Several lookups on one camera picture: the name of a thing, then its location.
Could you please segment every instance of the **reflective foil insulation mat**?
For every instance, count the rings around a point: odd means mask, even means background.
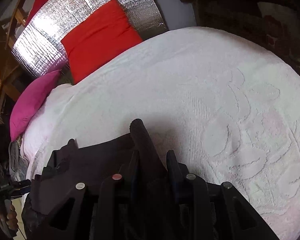
[[[31,19],[12,48],[36,78],[68,65],[61,40],[110,0],[49,0]],[[117,0],[143,40],[167,31],[153,0]]]

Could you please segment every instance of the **white blanket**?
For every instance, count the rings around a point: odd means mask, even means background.
[[[163,162],[173,149],[207,182],[232,182],[280,239],[299,236],[300,77],[271,52],[224,31],[180,29],[64,93],[69,100],[28,177],[69,139],[99,144],[141,118]]]

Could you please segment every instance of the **person's hand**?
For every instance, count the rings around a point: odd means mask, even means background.
[[[18,226],[18,220],[17,220],[17,213],[16,209],[14,208],[13,205],[10,206],[11,211],[7,215],[7,218],[5,218],[2,214],[0,214],[0,226],[2,225],[2,220],[7,220],[7,225],[10,229],[17,231],[19,226]]]

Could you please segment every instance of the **magenta pillow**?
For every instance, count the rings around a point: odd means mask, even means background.
[[[14,141],[22,134],[31,118],[42,106],[48,94],[55,88],[60,70],[47,73],[34,80],[21,94],[10,117],[10,135]]]

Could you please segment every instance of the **silver screw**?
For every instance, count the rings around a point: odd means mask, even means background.
[[[224,183],[223,183],[223,186],[224,186],[225,188],[232,188],[232,184],[231,184],[231,182],[229,182],[229,181],[224,182]]]
[[[193,173],[189,173],[189,174],[187,174],[186,178],[189,179],[189,180],[194,180],[195,175]]]
[[[83,182],[80,182],[77,185],[75,185],[76,189],[84,189],[85,187],[86,187],[86,185]]]
[[[122,175],[121,174],[113,174],[112,175],[112,179],[114,179],[114,180],[119,180],[119,179],[121,179],[122,178]]]

